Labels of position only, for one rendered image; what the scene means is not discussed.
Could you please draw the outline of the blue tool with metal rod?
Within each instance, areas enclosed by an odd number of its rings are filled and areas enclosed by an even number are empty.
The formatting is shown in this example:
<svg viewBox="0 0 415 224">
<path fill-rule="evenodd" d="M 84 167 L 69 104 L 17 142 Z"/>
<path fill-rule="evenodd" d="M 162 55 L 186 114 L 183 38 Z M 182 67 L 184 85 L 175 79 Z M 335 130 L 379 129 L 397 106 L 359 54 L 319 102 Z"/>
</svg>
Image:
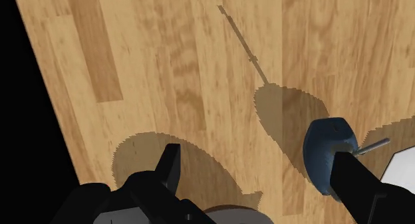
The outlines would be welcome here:
<svg viewBox="0 0 415 224">
<path fill-rule="evenodd" d="M 357 157 L 389 143 L 390 139 L 384 138 L 361 148 L 351 126 L 344 118 L 313 120 L 303 142 L 303 161 L 307 175 L 322 195 L 334 197 L 330 177 L 336 152 L 348 152 Z"/>
</svg>

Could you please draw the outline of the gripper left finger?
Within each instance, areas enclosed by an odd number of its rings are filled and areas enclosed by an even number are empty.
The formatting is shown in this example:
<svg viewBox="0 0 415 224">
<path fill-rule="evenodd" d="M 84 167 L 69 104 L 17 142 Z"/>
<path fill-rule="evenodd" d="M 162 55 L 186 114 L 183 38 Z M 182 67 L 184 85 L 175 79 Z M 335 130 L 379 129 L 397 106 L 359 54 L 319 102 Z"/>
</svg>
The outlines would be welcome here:
<svg viewBox="0 0 415 224">
<path fill-rule="evenodd" d="M 153 171 L 128 176 L 121 188 L 111 191 L 104 183 L 75 188 L 51 224 L 93 224 L 99 217 L 138 211 L 136 224 L 217 224 L 189 199 L 178 199 L 180 145 L 167 144 Z"/>
</svg>

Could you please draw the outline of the white angular flat object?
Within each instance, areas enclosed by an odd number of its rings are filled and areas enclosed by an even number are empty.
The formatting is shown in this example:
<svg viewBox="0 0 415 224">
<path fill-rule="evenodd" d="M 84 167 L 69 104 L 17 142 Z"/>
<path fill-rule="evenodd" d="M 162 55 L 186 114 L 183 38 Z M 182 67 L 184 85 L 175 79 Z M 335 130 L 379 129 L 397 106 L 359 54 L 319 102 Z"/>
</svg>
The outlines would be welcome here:
<svg viewBox="0 0 415 224">
<path fill-rule="evenodd" d="M 396 152 L 380 180 L 415 194 L 415 146 Z"/>
</svg>

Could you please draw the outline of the brown and grey round object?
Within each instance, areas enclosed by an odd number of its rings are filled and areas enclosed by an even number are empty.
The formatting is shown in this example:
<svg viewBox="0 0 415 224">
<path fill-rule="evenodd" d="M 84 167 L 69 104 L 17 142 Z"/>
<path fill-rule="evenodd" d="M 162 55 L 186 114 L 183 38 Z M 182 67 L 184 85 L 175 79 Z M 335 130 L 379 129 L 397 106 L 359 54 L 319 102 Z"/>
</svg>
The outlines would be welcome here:
<svg viewBox="0 0 415 224">
<path fill-rule="evenodd" d="M 218 205 L 204 212 L 217 224 L 274 224 L 264 213 L 240 205 Z"/>
</svg>

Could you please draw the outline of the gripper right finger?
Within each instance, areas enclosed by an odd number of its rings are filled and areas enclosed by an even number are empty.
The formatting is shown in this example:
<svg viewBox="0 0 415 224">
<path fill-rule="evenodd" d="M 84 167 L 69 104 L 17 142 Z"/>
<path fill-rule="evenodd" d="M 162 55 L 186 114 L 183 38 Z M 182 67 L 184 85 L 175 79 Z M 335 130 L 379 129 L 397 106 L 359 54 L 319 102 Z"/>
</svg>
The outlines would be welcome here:
<svg viewBox="0 0 415 224">
<path fill-rule="evenodd" d="M 348 152 L 335 154 L 330 185 L 357 224 L 415 224 L 415 194 L 382 183 Z"/>
</svg>

